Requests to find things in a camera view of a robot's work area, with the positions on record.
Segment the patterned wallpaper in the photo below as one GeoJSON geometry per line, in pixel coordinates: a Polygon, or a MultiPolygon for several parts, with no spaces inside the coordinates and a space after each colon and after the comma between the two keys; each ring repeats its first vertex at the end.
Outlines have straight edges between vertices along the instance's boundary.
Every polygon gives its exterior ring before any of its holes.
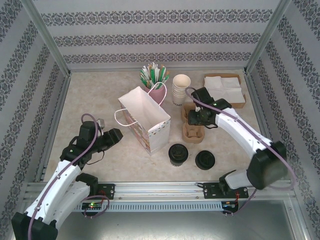
{"type": "Polygon", "coordinates": [[[65,76],[18,0],[0,0],[0,239],[35,179],[65,76]]]}
{"type": "Polygon", "coordinates": [[[279,0],[35,0],[71,70],[245,67],[279,0]]]}
{"type": "Polygon", "coordinates": [[[272,139],[288,150],[311,239],[320,239],[319,14],[316,0],[292,1],[251,73],[272,139]]]}

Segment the cardboard tray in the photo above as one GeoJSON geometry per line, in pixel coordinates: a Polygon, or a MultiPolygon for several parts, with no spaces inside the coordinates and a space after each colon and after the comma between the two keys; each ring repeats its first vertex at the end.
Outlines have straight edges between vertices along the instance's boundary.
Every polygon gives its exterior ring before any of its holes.
{"type": "MultiPolygon", "coordinates": [[[[238,78],[239,84],[241,85],[240,76],[236,73],[209,73],[209,74],[205,74],[204,78],[203,78],[203,85],[205,85],[205,78],[206,77],[217,77],[217,76],[220,76],[222,78],[238,78]]],[[[230,102],[231,106],[234,109],[242,109],[247,102],[246,95],[243,94],[243,98],[244,98],[244,102],[230,102]]]]}

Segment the metal bar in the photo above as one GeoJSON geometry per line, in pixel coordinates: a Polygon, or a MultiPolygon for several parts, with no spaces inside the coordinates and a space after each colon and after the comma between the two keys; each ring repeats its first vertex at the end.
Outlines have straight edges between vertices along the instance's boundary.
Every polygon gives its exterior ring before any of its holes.
{"type": "Polygon", "coordinates": [[[264,51],[265,46],[267,45],[269,39],[274,33],[280,19],[283,17],[291,1],[292,0],[280,0],[278,6],[274,10],[273,15],[271,16],[271,19],[268,25],[266,26],[261,38],[259,39],[258,44],[253,50],[253,53],[248,61],[248,64],[246,65],[247,73],[251,73],[251,71],[254,69],[256,62],[258,61],[260,55],[264,51]]]}
{"type": "Polygon", "coordinates": [[[44,43],[50,50],[50,53],[53,55],[55,61],[58,63],[61,71],[63,72],[63,75],[66,76],[70,72],[67,63],[62,54],[60,53],[54,38],[51,36],[33,0],[21,0],[21,3],[28,15],[30,16],[31,20],[33,21],[33,24],[35,25],[36,29],[40,33],[44,43]]]}
{"type": "MultiPolygon", "coordinates": [[[[205,199],[198,182],[100,182],[101,184],[115,184],[114,200],[112,202],[198,202],[198,201],[232,201],[230,199],[205,199]]],[[[25,191],[24,202],[33,202],[44,189],[46,182],[30,182],[25,191]]],[[[290,180],[278,181],[275,186],[288,187],[290,180]]],[[[254,191],[248,188],[249,195],[254,191]]],[[[269,187],[256,193],[253,201],[257,200],[289,200],[295,198],[293,190],[278,191],[269,187]]]]}
{"type": "Polygon", "coordinates": [[[59,99],[59,102],[58,102],[58,105],[57,105],[57,108],[55,111],[54,118],[52,120],[52,122],[53,122],[52,127],[50,128],[50,131],[48,134],[47,144],[43,150],[43,158],[40,161],[38,172],[36,173],[36,177],[35,177],[35,182],[41,181],[42,175],[44,175],[46,173],[46,171],[44,170],[44,166],[48,164],[49,159],[50,159],[50,154],[51,154],[51,151],[52,151],[52,148],[54,145],[55,137],[56,137],[59,122],[60,122],[60,117],[61,117],[62,110],[65,105],[70,80],[71,80],[71,74],[69,74],[69,76],[66,77],[66,80],[63,83],[62,93],[60,94],[60,99],[59,99]]]}
{"type": "Polygon", "coordinates": [[[294,238],[297,240],[311,240],[306,222],[302,215],[297,199],[283,201],[294,238]]]}
{"type": "Polygon", "coordinates": [[[257,120],[259,128],[260,128],[260,133],[263,136],[265,136],[266,138],[271,139],[271,135],[270,135],[268,127],[267,127],[266,119],[264,117],[261,105],[259,104],[258,95],[257,95],[256,89],[254,87],[254,83],[253,83],[253,80],[252,80],[250,74],[245,74],[244,79],[245,79],[245,83],[246,83],[246,86],[249,91],[249,95],[251,98],[255,117],[256,117],[256,120],[257,120]]]}
{"type": "MultiPolygon", "coordinates": [[[[71,73],[88,73],[88,72],[130,72],[139,71],[140,67],[125,68],[81,68],[71,69],[71,73]]],[[[206,70],[244,70],[244,67],[236,66],[195,66],[195,67],[167,67],[170,71],[206,71],[206,70]]]]}

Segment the paper cup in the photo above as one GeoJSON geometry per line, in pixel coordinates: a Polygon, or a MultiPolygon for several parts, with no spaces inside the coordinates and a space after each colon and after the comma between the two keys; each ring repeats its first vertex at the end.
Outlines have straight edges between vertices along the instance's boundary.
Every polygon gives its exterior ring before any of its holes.
{"type": "Polygon", "coordinates": [[[189,87],[191,84],[191,79],[187,75],[178,74],[173,78],[172,85],[177,90],[184,90],[185,88],[189,87]]]}
{"type": "Polygon", "coordinates": [[[186,89],[177,89],[174,85],[172,86],[172,92],[175,92],[175,93],[186,93],[186,89]]]}
{"type": "Polygon", "coordinates": [[[172,102],[174,105],[176,106],[182,106],[182,104],[185,102],[186,100],[186,95],[183,97],[177,96],[175,94],[172,94],[172,102]]]}
{"type": "Polygon", "coordinates": [[[175,92],[172,92],[173,95],[177,96],[178,98],[182,98],[182,97],[185,97],[187,96],[185,93],[184,94],[180,94],[180,93],[175,93],[175,92]]]}

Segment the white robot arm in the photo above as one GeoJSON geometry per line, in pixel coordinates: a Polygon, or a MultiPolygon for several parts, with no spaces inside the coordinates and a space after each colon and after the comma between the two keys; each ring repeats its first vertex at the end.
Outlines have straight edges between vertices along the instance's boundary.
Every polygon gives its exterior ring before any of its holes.
{"type": "Polygon", "coordinates": [[[61,161],[40,195],[23,214],[16,212],[13,216],[11,223],[16,240],[28,240],[28,228],[33,214],[35,217],[31,225],[32,240],[55,240],[58,230],[76,205],[89,195],[97,195],[98,179],[80,172],[91,160],[92,154],[108,150],[123,137],[119,129],[113,128],[104,133],[102,129],[103,127],[99,126],[101,135],[94,141],[94,122],[82,123],[79,136],[74,137],[69,146],[62,151],[61,161]],[[75,160],[85,150],[86,153],[78,161],[75,160]]]}
{"type": "Polygon", "coordinates": [[[283,159],[286,159],[286,148],[280,141],[273,143],[270,139],[256,132],[241,119],[226,100],[215,101],[205,87],[194,89],[191,96],[197,101],[195,101],[196,110],[191,110],[188,114],[188,124],[206,126],[207,128],[213,125],[214,127],[210,127],[210,129],[218,127],[224,129],[239,143],[251,159],[248,169],[234,170],[220,177],[219,186],[223,193],[251,186],[262,190],[287,175],[287,167],[267,148],[267,146],[270,147],[283,159]],[[204,107],[198,102],[220,111],[204,107]]]}

